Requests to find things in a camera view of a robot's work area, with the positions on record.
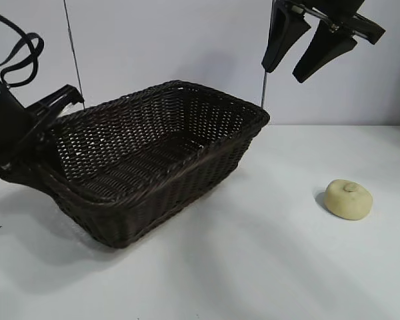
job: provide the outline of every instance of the wire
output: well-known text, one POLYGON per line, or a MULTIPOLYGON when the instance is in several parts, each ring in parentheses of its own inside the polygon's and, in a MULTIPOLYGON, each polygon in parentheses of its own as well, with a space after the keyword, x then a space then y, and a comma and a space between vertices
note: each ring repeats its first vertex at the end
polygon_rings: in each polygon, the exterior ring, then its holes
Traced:
MULTIPOLYGON (((80 72, 79 72, 79 65, 77 63, 77 57, 75 56, 75 49, 74 49, 74 41, 73 41, 73 34, 71 32, 71 25, 69 23, 69 15, 68 15, 68 9, 67 9, 67 2, 64 0, 64 10, 65 10, 65 16, 67 18, 67 26, 68 26, 68 37, 69 37, 69 42, 71 45, 71 51, 73 52, 73 59, 74 59, 74 65, 75 65, 75 72, 77 74, 77 80, 79 82, 79 89, 80 89, 80 94, 83 96, 83 90, 81 88, 81 80, 80 80, 80 72)), ((83 101, 83 110, 86 110, 85 102, 83 101)))

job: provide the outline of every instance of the black cable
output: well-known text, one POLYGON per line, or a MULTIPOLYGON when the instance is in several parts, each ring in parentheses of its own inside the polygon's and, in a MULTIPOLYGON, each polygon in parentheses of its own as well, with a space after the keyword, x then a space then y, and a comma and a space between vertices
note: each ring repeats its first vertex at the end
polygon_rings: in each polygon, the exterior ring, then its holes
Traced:
MULTIPOLYGON (((39 70, 39 61, 37 60, 37 57, 39 56, 39 54, 43 50, 44 41, 42 40, 42 38, 40 38, 40 36, 38 36, 35 33, 30 33, 30 36, 28 36, 24 31, 22 31, 21 28, 19 28, 16 24, 14 24, 12 21, 6 19, 2 15, 0 15, 0 22, 6 24, 8 27, 10 27, 14 31, 16 31, 21 36, 23 42, 28 46, 28 49, 30 51, 30 56, 28 58, 22 60, 20 63, 17 63, 16 65, 4 68, 0 72, 1 80, 6 86, 13 87, 13 88, 22 87, 23 85, 27 85, 28 83, 32 82, 32 80, 34 80, 34 78, 37 76, 37 72, 39 70), (31 42, 30 38, 31 39, 38 39, 37 49, 34 48, 34 45, 31 42), (33 70, 31 71, 30 76, 26 80, 20 81, 20 82, 16 82, 16 83, 8 83, 8 82, 6 82, 6 80, 4 79, 4 76, 8 72, 21 69, 22 67, 25 67, 26 65, 28 65, 30 63, 33 64, 33 70)), ((19 49, 21 48, 21 40, 16 44, 15 48, 16 47, 19 47, 19 49)), ((16 52, 15 52, 15 48, 12 50, 11 54, 9 55, 10 58, 8 57, 6 60, 10 60, 12 58, 12 56, 14 56, 18 52, 18 50, 16 50, 16 52)))

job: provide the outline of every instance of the cable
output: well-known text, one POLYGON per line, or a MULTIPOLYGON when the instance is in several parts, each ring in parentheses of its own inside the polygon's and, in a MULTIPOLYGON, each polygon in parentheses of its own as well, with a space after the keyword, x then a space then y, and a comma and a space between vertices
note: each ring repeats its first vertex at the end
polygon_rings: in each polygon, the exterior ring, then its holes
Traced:
POLYGON ((28 56, 27 58, 25 58, 24 60, 22 60, 21 62, 12 65, 10 67, 4 68, 1 72, 0 72, 0 78, 2 80, 2 82, 8 87, 8 88, 16 88, 16 87, 22 87, 23 85, 27 85, 28 83, 32 82, 32 80, 34 80, 34 78, 37 76, 37 72, 39 70, 39 61, 37 60, 38 56, 40 55, 40 53, 42 52, 43 48, 44 48, 44 41, 43 39, 36 33, 29 33, 28 35, 22 31, 21 28, 19 28, 16 24, 14 24, 12 21, 6 19, 4 16, 0 15, 0 22, 6 24, 8 27, 12 28, 16 33, 18 33, 21 36, 21 40, 18 41, 18 43, 16 44, 16 46, 14 46, 12 52, 10 53, 10 55, 6 58, 6 60, 3 63, 0 63, 0 66, 6 64, 7 62, 9 62, 10 59, 12 59, 13 56, 15 56, 17 54, 17 52, 22 48, 22 46, 24 44, 26 44, 28 46, 28 49, 30 51, 30 56, 28 56), (37 39, 38 40, 38 44, 37 47, 34 48, 33 43, 31 42, 32 39, 37 39), (15 71, 15 70, 19 70, 22 69, 24 67, 26 67, 28 64, 32 63, 33 64, 33 70, 31 71, 30 76, 24 80, 24 81, 20 81, 20 82, 16 82, 16 83, 8 83, 6 82, 5 75, 8 72, 11 71, 15 71))
MULTIPOLYGON (((79 89, 80 89, 80 94, 83 96, 83 90, 81 89, 81 80, 80 80, 80 72, 79 72, 79 65, 77 63, 77 57, 75 56, 75 49, 74 49, 74 41, 73 41, 73 34, 71 32, 71 26, 69 23, 69 15, 68 15, 68 9, 67 9, 67 2, 64 0, 64 10, 65 10, 65 16, 67 18, 67 26, 68 26, 68 37, 69 37, 69 42, 71 45, 71 51, 73 52, 73 59, 74 59, 74 65, 75 65, 75 72, 77 74, 77 80, 79 82, 79 89)), ((83 110, 86 110, 85 102, 83 101, 83 110)))

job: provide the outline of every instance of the basket rim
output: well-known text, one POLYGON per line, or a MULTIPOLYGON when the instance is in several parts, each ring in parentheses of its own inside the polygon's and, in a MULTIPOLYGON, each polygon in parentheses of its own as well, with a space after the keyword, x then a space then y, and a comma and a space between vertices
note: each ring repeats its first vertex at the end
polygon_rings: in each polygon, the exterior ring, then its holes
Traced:
POLYGON ((157 173, 155 175, 152 175, 150 180, 138 185, 135 190, 120 193, 115 197, 98 197, 98 195, 89 192, 89 190, 71 183, 67 180, 66 177, 56 172, 44 161, 37 163, 36 167, 38 173, 42 176, 42 178, 44 178, 44 180, 49 182, 49 184, 58 185, 58 189, 64 191, 65 196, 69 195, 69 191, 70 193, 72 193, 72 196, 77 198, 78 201, 82 201, 85 204, 90 204, 94 207, 97 207, 100 204, 103 209, 105 207, 111 208, 113 206, 116 206, 116 203, 121 205, 122 202, 130 204, 131 206, 135 206, 140 201, 142 201, 146 195, 164 187, 166 184, 176 179, 181 174, 184 174, 187 171, 196 168, 196 166, 207 159, 208 154, 210 154, 212 151, 216 151, 217 149, 225 150, 233 144, 240 143, 241 141, 248 138, 254 138, 254 136, 256 136, 260 132, 262 127, 268 124, 270 120, 268 112, 266 112, 259 106, 254 105, 253 103, 244 101, 222 91, 206 87, 204 85, 199 85, 187 81, 173 80, 163 83, 161 85, 146 88, 142 91, 124 95, 118 99, 101 103, 95 107, 86 109, 86 111, 78 111, 70 115, 65 115, 58 118, 55 124, 65 123, 67 121, 74 121, 75 119, 89 116, 89 114, 93 112, 98 112, 98 110, 102 109, 103 107, 109 107, 110 103, 118 102, 122 99, 140 99, 146 95, 150 95, 154 91, 163 91, 166 89, 174 89, 176 87, 200 89, 203 92, 208 91, 210 94, 224 97, 232 102, 237 102, 238 104, 242 103, 245 107, 248 107, 250 108, 250 110, 254 111, 256 113, 256 116, 246 125, 244 125, 240 130, 230 135, 224 136, 206 145, 204 148, 198 150, 198 152, 192 154, 192 156, 172 164, 165 173, 157 173))

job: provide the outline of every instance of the metal rod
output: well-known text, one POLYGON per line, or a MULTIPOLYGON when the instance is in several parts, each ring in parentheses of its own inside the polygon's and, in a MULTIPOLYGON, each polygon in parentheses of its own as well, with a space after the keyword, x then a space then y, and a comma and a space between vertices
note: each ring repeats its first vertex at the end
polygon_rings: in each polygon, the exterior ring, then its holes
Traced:
MULTIPOLYGON (((77 58, 75 56, 75 49, 74 49, 74 42, 73 42, 73 34, 71 32, 71 26, 69 23, 69 16, 68 16, 68 9, 67 9, 67 2, 66 0, 64 1, 64 10, 65 10, 65 16, 67 18, 67 26, 68 26, 68 37, 69 37, 69 42, 71 44, 71 51, 73 52, 73 58, 74 58, 74 65, 75 65, 75 72, 77 73, 77 80, 79 82, 79 90, 80 94, 83 97, 83 90, 81 88, 81 80, 80 80, 80 72, 79 72, 79 65, 77 64, 77 58)), ((85 102, 83 102, 83 110, 86 110, 85 102)))
POLYGON ((264 80, 262 83, 262 98, 261 98, 261 108, 262 109, 264 109, 265 96, 267 94, 267 78, 268 78, 268 73, 265 71, 264 72, 264 80))

